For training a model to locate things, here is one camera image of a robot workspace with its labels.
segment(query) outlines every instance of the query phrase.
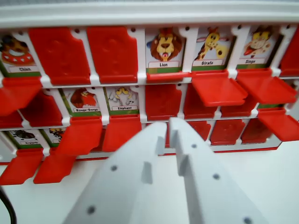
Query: cartoon animal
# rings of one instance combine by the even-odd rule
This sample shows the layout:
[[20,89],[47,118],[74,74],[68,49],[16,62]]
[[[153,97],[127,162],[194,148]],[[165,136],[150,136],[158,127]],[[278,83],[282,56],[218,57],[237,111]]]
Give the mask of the cartoon animal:
[[134,103],[137,100],[136,99],[136,94],[132,93],[131,90],[127,90],[125,87],[115,89],[114,92],[112,91],[109,95],[109,99],[113,100],[114,102],[119,102],[120,106],[123,106],[124,105],[124,103],[123,103],[124,100],[121,97],[122,93],[127,96],[126,97],[126,102],[125,102],[126,105],[130,105],[130,104]]
[[80,88],[73,93],[71,103],[76,108],[82,108],[85,105],[96,106],[97,101],[94,96],[95,94],[88,92],[86,88]]
[[252,33],[252,40],[245,45],[244,55],[251,55],[253,58],[255,55],[263,54],[270,49],[270,42],[268,41],[273,35],[272,26],[259,26]]
[[50,128],[50,133],[57,137],[59,141],[62,139],[64,132],[65,128]]
[[24,139],[36,139],[36,137],[34,136],[33,133],[28,133],[24,130],[17,130],[17,131],[14,131],[14,134],[13,134],[14,137],[19,137],[21,138],[22,140]]
[[155,59],[168,62],[182,50],[182,40],[172,31],[172,28],[162,28],[159,31],[160,34],[153,41],[148,42],[147,46]]
[[227,37],[220,37],[220,34],[218,32],[218,27],[211,28],[208,27],[209,34],[207,37],[200,37],[197,39],[196,42],[205,42],[204,45],[202,45],[197,57],[195,60],[202,60],[204,59],[205,55],[209,50],[216,50],[216,55],[218,58],[222,59],[224,58],[228,53],[228,48],[224,45],[220,45],[218,41],[229,41],[229,38]]
[[2,61],[15,66],[25,66],[34,64],[34,60],[29,53],[25,42],[15,39],[11,35],[4,35],[0,42]]

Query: black cable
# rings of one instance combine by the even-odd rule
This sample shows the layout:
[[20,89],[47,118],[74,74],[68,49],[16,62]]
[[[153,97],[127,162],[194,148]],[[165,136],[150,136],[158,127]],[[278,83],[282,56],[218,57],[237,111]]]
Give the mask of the black cable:
[[10,224],[16,224],[17,223],[17,217],[15,215],[15,211],[13,206],[11,205],[8,197],[6,196],[6,194],[4,193],[4,190],[2,189],[2,187],[0,186],[0,199],[1,201],[4,203],[5,207],[7,208],[8,212],[9,212],[9,216],[10,216]]

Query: red plastic tile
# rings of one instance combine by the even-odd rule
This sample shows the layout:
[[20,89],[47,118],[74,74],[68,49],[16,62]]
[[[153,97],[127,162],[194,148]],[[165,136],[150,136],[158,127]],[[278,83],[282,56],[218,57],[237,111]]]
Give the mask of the red plastic tile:
[[257,118],[281,141],[299,140],[299,123],[286,115],[284,109],[259,109]]
[[103,143],[103,152],[115,152],[141,131],[139,115],[110,116]]
[[101,152],[103,150],[104,139],[106,135],[106,129],[102,129],[100,143],[97,147],[93,148],[90,152]]
[[203,140],[207,140],[209,136],[211,125],[206,121],[188,121],[188,124],[202,137]]
[[297,28],[291,43],[288,46],[281,62],[280,76],[299,76],[299,63],[297,63],[297,55],[299,49],[299,29]]
[[0,185],[23,184],[33,177],[43,159],[43,149],[21,149],[0,177]]
[[189,72],[175,72],[175,73],[158,73],[158,74],[146,74],[147,83],[169,83],[180,82],[183,78],[189,76]]
[[88,27],[86,32],[101,83],[137,82],[137,41],[126,27]]
[[53,149],[39,168],[33,183],[59,183],[65,176],[71,174],[76,160],[75,156],[57,154]]
[[257,104],[257,100],[248,95],[245,99],[245,103],[240,106],[222,106],[221,107],[221,116],[226,117],[242,117],[242,116],[250,116],[251,111],[255,108]]
[[70,28],[30,28],[28,34],[53,85],[90,84],[83,42]]
[[271,70],[239,71],[237,81],[261,104],[285,104],[296,101],[296,91]]
[[0,128],[22,127],[22,117],[15,111],[7,116],[0,117]]
[[251,119],[242,136],[242,144],[264,143],[272,132],[259,119]]
[[234,145],[244,127],[241,119],[216,121],[210,138],[212,145]]
[[0,88],[0,116],[24,108],[42,88],[39,77],[4,78]]
[[193,85],[188,84],[184,103],[185,119],[213,118],[216,110],[216,106],[204,106]]
[[60,126],[62,115],[52,96],[40,91],[26,108],[20,109],[32,127]]
[[86,155],[100,143],[102,121],[99,116],[71,118],[56,154]]
[[202,74],[192,84],[205,106],[242,105],[247,92],[227,73]]
[[175,84],[145,86],[145,111],[148,120],[168,120],[178,115],[182,92]]

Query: animal picture card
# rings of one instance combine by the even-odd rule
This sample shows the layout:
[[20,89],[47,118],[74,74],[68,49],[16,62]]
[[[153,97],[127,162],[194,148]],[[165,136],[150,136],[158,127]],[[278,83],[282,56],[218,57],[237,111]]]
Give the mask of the animal picture card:
[[192,71],[226,68],[234,43],[230,30],[230,26],[199,28]]
[[138,93],[129,86],[105,87],[104,93],[110,115],[139,114]]
[[237,69],[266,68],[274,57],[271,54],[279,38],[279,27],[252,26]]
[[65,129],[65,127],[45,128],[40,129],[40,132],[50,147],[57,147],[63,137]]
[[95,94],[86,88],[59,89],[64,104],[73,117],[100,116],[100,106]]
[[148,28],[145,30],[146,71],[150,74],[179,72],[185,47],[185,38],[178,28]]
[[10,34],[0,35],[0,70],[5,77],[41,75],[27,44]]
[[42,147],[30,130],[12,130],[4,133],[18,149]]

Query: white surface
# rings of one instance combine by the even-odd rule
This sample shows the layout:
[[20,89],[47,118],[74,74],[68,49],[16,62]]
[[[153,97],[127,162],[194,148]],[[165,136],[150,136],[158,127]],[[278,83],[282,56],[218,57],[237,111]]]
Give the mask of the white surface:
[[[298,223],[299,141],[276,151],[216,154],[227,171],[270,224]],[[17,213],[18,224],[60,224],[74,205],[93,171],[105,161],[77,162],[61,183],[4,186]],[[0,166],[0,173],[5,166]],[[153,188],[144,205],[142,224],[188,223],[184,180],[177,175],[175,156],[162,156],[153,170]],[[9,217],[0,203],[1,223]]]

